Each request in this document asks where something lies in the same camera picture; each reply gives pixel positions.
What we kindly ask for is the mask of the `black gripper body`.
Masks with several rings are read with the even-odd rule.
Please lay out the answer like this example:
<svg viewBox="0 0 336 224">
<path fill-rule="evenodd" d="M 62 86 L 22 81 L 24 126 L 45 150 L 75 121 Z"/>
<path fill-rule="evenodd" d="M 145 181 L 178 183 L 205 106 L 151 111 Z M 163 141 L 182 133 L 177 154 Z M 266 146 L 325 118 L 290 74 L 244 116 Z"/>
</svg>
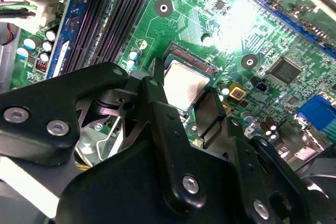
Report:
<svg viewBox="0 0 336 224">
<path fill-rule="evenodd" d="M 207 192 L 199 211 L 182 216 L 166 205 L 154 147 L 145 141 L 78 175 L 60 198 L 57 223 L 249 223 L 229 162 L 196 147 L 193 153 Z"/>
</svg>

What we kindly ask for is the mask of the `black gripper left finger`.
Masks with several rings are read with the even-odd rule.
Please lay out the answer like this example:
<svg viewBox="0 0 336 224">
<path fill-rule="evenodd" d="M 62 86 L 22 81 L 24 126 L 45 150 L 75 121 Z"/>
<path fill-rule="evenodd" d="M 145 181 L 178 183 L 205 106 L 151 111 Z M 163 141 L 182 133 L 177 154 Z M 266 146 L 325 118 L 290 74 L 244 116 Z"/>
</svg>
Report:
<svg viewBox="0 0 336 224">
<path fill-rule="evenodd" d="M 200 209 L 206 191 L 176 108 L 169 105 L 164 70 L 131 77 L 104 62 L 1 95 L 1 154 L 43 166 L 70 160 L 80 132 L 111 115 L 122 118 L 121 154 L 149 142 L 161 193 L 172 209 Z"/>
</svg>

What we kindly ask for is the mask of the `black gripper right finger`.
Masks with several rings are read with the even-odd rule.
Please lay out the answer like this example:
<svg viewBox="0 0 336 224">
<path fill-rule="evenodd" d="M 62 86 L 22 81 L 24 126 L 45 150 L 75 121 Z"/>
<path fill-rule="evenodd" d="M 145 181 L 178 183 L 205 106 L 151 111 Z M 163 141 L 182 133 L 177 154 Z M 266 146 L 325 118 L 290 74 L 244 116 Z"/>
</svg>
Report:
<svg viewBox="0 0 336 224">
<path fill-rule="evenodd" d="M 210 88 L 195 106 L 204 148 L 227 159 L 240 223 L 325 223 L 325 196 L 311 191 L 263 137 L 248 139 Z"/>
</svg>

